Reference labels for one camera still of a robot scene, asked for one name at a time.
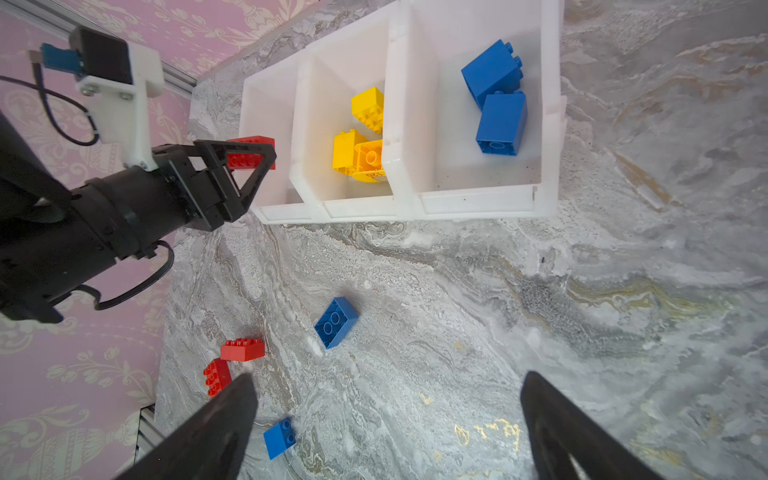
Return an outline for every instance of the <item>pink wallpaper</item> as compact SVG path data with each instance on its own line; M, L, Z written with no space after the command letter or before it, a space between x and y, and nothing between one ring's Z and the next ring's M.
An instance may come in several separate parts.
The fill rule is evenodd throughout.
M31 81L26 50L67 42L0 11L2 74ZM48 88L87 98L72 75L45 71ZM153 144L187 136L190 102L166 92L151 99ZM51 99L62 127L91 136L73 108ZM0 82L0 109L68 187L122 168L117 145L79 147L59 137L36 92ZM89 284L111 298L136 285L165 260L127 260ZM163 308L169 278L113 309L95 312L76 292L58 306L65 321L42 325L0 316L0 478L112 478L133 462L138 411L154 402L160 363Z
M56 0L197 78L318 0Z

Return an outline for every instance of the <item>blue connector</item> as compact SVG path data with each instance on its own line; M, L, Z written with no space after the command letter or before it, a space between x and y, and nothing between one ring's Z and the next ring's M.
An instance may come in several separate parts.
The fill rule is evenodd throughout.
M511 94L520 88L522 66L520 57L512 57L512 45L499 40L462 68L464 81L480 110L489 94Z
M517 155L528 119L525 94L495 92L485 98L475 139L484 154Z
M346 298L338 296L333 299L328 309L315 323L315 331L319 335L326 350L337 346L357 321L357 312Z
M83 73L80 55L74 50L61 50L53 45L44 43L40 45L40 53L42 53L43 57L43 66L46 68L66 71L75 75Z
M269 454L270 460L274 460L294 446L296 437L293 435L290 420L280 420L280 423L264 432L264 443L266 443L266 453Z

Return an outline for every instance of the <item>screw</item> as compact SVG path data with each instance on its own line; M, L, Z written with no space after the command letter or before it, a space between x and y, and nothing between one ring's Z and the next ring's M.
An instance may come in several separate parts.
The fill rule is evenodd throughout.
M86 97L93 97L94 93L96 93L96 92L98 92L98 87L96 85L85 85L80 90L80 93L82 93Z

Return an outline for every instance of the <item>marble surface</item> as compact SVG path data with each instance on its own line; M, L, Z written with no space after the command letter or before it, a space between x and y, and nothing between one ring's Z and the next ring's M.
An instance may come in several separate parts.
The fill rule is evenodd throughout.
M329 2L195 91L237 133L240 85L386 2ZM665 478L768 478L768 4L568 0L558 215L185 230L157 420L206 401L225 339L262 336L241 478L535 478L530 369ZM334 296L360 320L323 350ZM290 416L270 462L262 433Z

